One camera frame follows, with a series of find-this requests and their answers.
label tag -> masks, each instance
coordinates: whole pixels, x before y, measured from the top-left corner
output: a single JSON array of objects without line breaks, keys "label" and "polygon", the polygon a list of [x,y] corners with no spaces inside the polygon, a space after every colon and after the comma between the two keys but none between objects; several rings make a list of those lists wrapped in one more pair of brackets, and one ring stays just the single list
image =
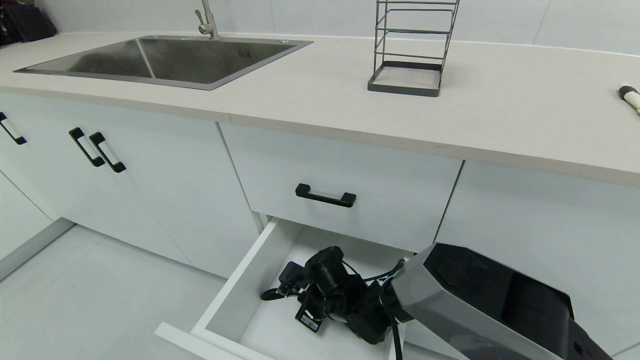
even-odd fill
[{"label": "label tag", "polygon": [[298,310],[298,313],[296,314],[296,320],[313,332],[318,332],[318,329],[320,329],[320,325],[322,324],[322,320],[314,320],[309,316],[309,314],[307,314],[307,310],[304,305],[300,306],[300,310]]}]

white wall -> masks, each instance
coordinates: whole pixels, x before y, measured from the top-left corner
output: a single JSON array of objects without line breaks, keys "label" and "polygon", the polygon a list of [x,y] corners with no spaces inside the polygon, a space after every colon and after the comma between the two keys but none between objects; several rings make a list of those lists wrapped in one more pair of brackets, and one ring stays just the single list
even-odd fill
[{"label": "white wall", "polygon": [[[375,0],[210,0],[234,33],[373,36]],[[196,31],[200,0],[40,1],[61,32]],[[640,0],[460,0],[454,38],[640,55]]]}]

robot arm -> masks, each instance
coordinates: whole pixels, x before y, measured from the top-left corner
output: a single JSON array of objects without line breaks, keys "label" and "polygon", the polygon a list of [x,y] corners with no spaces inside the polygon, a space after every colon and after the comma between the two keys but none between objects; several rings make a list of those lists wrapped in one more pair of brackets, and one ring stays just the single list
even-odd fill
[{"label": "robot arm", "polygon": [[378,344],[415,319],[470,360],[612,360],[575,322],[569,296],[463,247],[436,243],[391,271],[363,279],[339,247],[290,262],[262,300],[297,297],[313,332],[329,319]]},{"label": "robot arm", "polygon": [[470,360],[611,360],[567,294],[463,247],[430,246],[391,288],[398,319],[416,319]]}]

faucet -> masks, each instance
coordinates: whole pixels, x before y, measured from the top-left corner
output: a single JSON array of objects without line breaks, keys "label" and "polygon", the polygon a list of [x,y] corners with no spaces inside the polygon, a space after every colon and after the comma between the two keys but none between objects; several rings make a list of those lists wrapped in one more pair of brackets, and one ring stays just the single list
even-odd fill
[{"label": "faucet", "polygon": [[211,7],[209,7],[209,0],[202,0],[202,6],[204,7],[204,17],[207,19],[207,23],[202,20],[202,14],[200,10],[196,9],[196,16],[200,20],[200,25],[198,26],[198,31],[203,34],[209,34],[212,39],[220,38],[218,34],[218,28],[216,27],[216,21],[213,19],[213,13],[211,12]]}]

marker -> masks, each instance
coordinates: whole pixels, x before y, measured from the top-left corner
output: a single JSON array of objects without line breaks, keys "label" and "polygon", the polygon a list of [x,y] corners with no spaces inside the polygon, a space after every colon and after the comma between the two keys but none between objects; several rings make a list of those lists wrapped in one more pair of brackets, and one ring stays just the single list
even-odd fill
[{"label": "marker", "polygon": [[618,94],[640,113],[640,93],[638,93],[638,90],[632,88],[631,85],[627,83],[623,83],[620,85],[620,89],[618,89]]}]

